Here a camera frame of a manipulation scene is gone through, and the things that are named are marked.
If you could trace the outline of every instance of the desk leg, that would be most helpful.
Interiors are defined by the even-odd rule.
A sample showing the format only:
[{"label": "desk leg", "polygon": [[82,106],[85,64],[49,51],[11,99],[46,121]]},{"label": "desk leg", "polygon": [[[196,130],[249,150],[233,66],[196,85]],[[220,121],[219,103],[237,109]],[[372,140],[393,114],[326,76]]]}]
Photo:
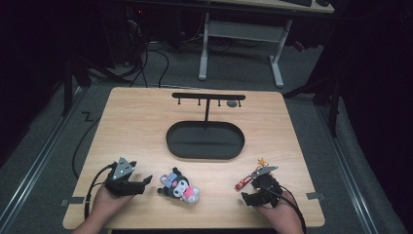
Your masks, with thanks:
[{"label": "desk leg", "polygon": [[209,13],[206,13],[203,53],[201,54],[200,75],[198,77],[202,81],[207,78],[207,38],[208,38],[208,35],[209,35]]},{"label": "desk leg", "polygon": [[282,31],[282,36],[277,47],[277,52],[274,56],[270,56],[271,68],[273,69],[274,79],[276,80],[276,86],[278,88],[283,87],[282,75],[279,68],[279,59],[282,54],[282,48],[285,44],[286,37],[288,36],[289,28],[291,27],[292,20],[288,20],[285,24],[285,27]]}]

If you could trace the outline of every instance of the black cable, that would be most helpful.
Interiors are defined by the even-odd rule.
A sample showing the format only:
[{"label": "black cable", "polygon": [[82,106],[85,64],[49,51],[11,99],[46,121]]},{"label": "black cable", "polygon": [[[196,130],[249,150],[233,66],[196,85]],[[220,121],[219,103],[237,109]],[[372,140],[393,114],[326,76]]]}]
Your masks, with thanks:
[{"label": "black cable", "polygon": [[[292,209],[294,209],[294,211],[297,213],[298,218],[299,218],[300,221],[301,221],[301,228],[303,229],[303,232],[304,232],[304,233],[307,233],[306,221],[304,220],[303,214],[301,213],[300,209],[298,208],[298,205],[294,205],[291,201],[289,201],[288,199],[286,199],[286,198],[285,198],[284,196],[282,196],[281,194],[278,194],[278,193],[276,193],[276,192],[274,192],[274,191],[271,191],[270,189],[268,189],[268,188],[266,188],[266,187],[264,187],[264,186],[262,186],[262,185],[258,185],[258,186],[259,186],[260,188],[264,189],[265,191],[267,191],[267,192],[269,192],[269,193],[271,193],[271,194],[276,195],[278,198],[285,200],[286,203],[287,203],[288,205],[290,205],[290,206],[292,207]],[[297,202],[295,201],[295,198],[294,198],[294,196],[292,195],[292,193],[291,193],[288,189],[286,189],[285,187],[283,187],[283,186],[280,186],[280,187],[283,188],[283,189],[285,189],[285,191],[287,191],[287,192],[291,195],[291,197],[292,197],[292,199],[294,200],[295,204],[297,204]]]},{"label": "black cable", "polygon": [[[222,39],[223,41],[228,41],[228,44],[229,44],[229,45],[227,46],[227,48],[225,48],[225,49],[223,49],[223,50],[214,50],[214,49],[211,47],[212,45],[208,45],[208,49],[209,49],[210,51],[218,52],[218,53],[223,53],[223,52],[226,52],[226,51],[228,51],[228,50],[230,50],[230,49],[232,48],[233,42],[234,42],[233,39],[231,39],[231,38],[219,38],[219,39]],[[214,41],[214,42],[217,43],[217,44],[223,44],[223,43],[219,43],[219,39],[216,38],[216,37],[212,37],[212,38],[211,38],[211,41]]]},{"label": "black cable", "polygon": [[[134,82],[136,81],[137,77],[139,77],[140,73],[143,73],[143,70],[145,69],[146,64],[148,63],[148,45],[146,45],[146,47],[145,47],[145,56],[146,56],[146,58],[145,58],[145,62],[144,62],[144,63],[142,62],[142,58],[139,59],[139,60],[140,60],[140,63],[141,63],[142,65],[141,65],[140,71],[139,71],[139,72],[134,76],[134,78],[131,80],[130,87],[133,86]],[[147,83],[146,78],[145,78],[144,75],[143,75],[143,81],[145,82],[146,88],[148,88],[148,83]]]},{"label": "black cable", "polygon": [[[198,48],[201,48],[204,45],[204,41],[199,42],[200,39],[204,39],[204,38],[199,37],[199,38],[196,38],[196,39],[191,40],[191,41],[183,42],[180,45],[182,47],[189,48],[189,49],[198,49]],[[195,44],[196,46],[188,46],[188,44],[190,44],[190,43]]]},{"label": "black cable", "polygon": [[73,174],[75,175],[75,177],[77,179],[79,179],[79,175],[76,173],[76,169],[75,169],[75,159],[76,159],[76,154],[80,148],[80,145],[82,144],[83,140],[85,139],[86,135],[89,133],[89,131],[94,127],[94,125],[100,120],[101,117],[97,118],[93,124],[91,124],[88,128],[88,130],[82,135],[82,138],[79,140],[78,145],[76,146],[75,152],[73,153],[72,156],[72,171]]},{"label": "black cable", "polygon": [[123,77],[119,77],[118,75],[116,75],[115,73],[111,72],[110,70],[104,68],[103,66],[94,63],[90,60],[88,60],[87,58],[83,58],[83,57],[77,57],[80,62],[82,62],[86,67],[92,67],[93,69],[95,69],[96,71],[100,72],[101,74],[105,75],[107,78],[119,82],[119,83],[128,83],[128,80],[125,80]]},{"label": "black cable", "polygon": [[104,184],[104,182],[95,183],[95,184],[94,184],[94,187],[96,187],[96,186],[98,186],[98,185],[101,185],[101,184]]},{"label": "black cable", "polygon": [[[140,68],[140,67],[139,67],[139,64],[136,64],[131,70],[126,71],[125,73],[122,73],[122,74],[119,74],[119,75],[116,75],[116,76],[118,76],[118,77],[120,77],[120,78],[125,78],[125,77],[127,77],[127,76],[129,76],[129,75],[134,74],[139,68]],[[91,76],[93,76],[94,78],[97,78],[97,79],[107,79],[107,78],[108,78],[107,76],[99,75],[99,74],[97,74],[97,73],[95,73],[95,72],[93,72],[93,71],[91,71],[91,70],[89,70],[89,69],[88,69],[88,73],[89,73]]]},{"label": "black cable", "polygon": [[149,51],[149,52],[157,53],[157,54],[163,56],[163,57],[167,60],[167,67],[165,67],[164,73],[162,73],[161,77],[160,77],[159,80],[158,80],[158,88],[161,89],[161,81],[162,81],[162,79],[164,78],[164,75],[165,75],[165,73],[167,73],[167,70],[168,70],[168,68],[169,68],[169,59],[168,59],[168,57],[167,57],[165,54],[163,54],[163,53],[161,53],[161,52],[158,52],[158,51]]},{"label": "black cable", "polygon": [[259,47],[259,46],[261,46],[261,45],[267,45],[267,44],[270,44],[269,42],[264,42],[264,41],[254,41],[254,45],[248,45],[247,43],[242,43],[242,42],[239,42],[240,40],[235,40],[234,41],[234,45],[236,45],[236,46],[242,46],[242,47],[247,47],[247,48],[255,48],[255,47]]},{"label": "black cable", "polygon": [[183,43],[187,43],[187,42],[191,42],[194,40],[198,40],[200,38],[204,38],[204,36],[199,36],[201,29],[203,28],[203,24],[204,24],[204,18],[206,17],[206,14],[203,13],[203,15],[201,16],[201,22],[200,22],[200,26],[198,27],[197,32],[195,32],[194,36],[192,36],[191,38],[189,38],[188,40],[185,41],[181,41],[181,44],[183,45]]},{"label": "black cable", "polygon": [[108,170],[108,169],[113,169],[114,167],[116,167],[117,163],[114,162],[111,165],[108,165],[106,167],[104,167],[102,170],[100,170],[97,175],[94,177],[94,180],[91,183],[91,186],[89,187],[89,191],[88,194],[86,195],[86,200],[85,200],[85,219],[89,216],[89,209],[90,209],[90,205],[91,205],[91,198],[92,198],[92,189],[96,186],[96,181],[99,178],[100,174],[102,174],[104,171]]}]

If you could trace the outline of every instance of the white desk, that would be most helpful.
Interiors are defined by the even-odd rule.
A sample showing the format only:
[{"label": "white desk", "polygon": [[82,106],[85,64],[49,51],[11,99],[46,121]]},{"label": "white desk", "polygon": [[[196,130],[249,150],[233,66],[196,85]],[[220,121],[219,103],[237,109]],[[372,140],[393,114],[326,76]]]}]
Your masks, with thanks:
[{"label": "white desk", "polygon": [[[227,4],[243,4],[255,7],[278,8],[291,11],[304,11],[313,13],[333,13],[334,9],[331,5],[322,7],[315,1],[311,7],[304,7],[296,4],[286,3],[279,0],[210,0],[210,2],[227,3]],[[277,49],[273,56],[270,56],[270,64],[273,70],[276,85],[279,88],[283,87],[282,75],[279,68],[279,59],[282,54],[282,48],[288,36],[292,20],[287,20],[284,26],[266,26],[249,23],[237,23],[221,20],[210,20],[209,14],[206,13],[206,22],[204,28],[204,44],[201,54],[200,74],[199,79],[207,78],[207,44],[209,36],[227,37],[236,39],[245,39],[253,41],[264,41],[278,43]]]}]

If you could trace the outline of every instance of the computer keyboard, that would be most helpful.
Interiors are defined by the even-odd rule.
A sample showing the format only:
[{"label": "computer keyboard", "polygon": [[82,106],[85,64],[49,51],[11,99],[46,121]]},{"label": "computer keyboard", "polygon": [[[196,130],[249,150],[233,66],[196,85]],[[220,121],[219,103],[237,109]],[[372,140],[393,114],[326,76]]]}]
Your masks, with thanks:
[{"label": "computer keyboard", "polygon": [[311,7],[313,0],[280,0],[287,3],[297,4],[300,6]]}]

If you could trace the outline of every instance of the plush toy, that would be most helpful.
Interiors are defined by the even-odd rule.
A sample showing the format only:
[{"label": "plush toy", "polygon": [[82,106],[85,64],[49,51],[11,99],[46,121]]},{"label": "plush toy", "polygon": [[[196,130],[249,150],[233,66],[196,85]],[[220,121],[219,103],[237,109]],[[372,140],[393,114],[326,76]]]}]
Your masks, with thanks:
[{"label": "plush toy", "polygon": [[164,187],[158,188],[158,193],[180,199],[189,205],[197,203],[200,198],[200,189],[192,187],[188,178],[182,175],[178,168],[173,168],[169,175],[162,175],[161,183]]}]

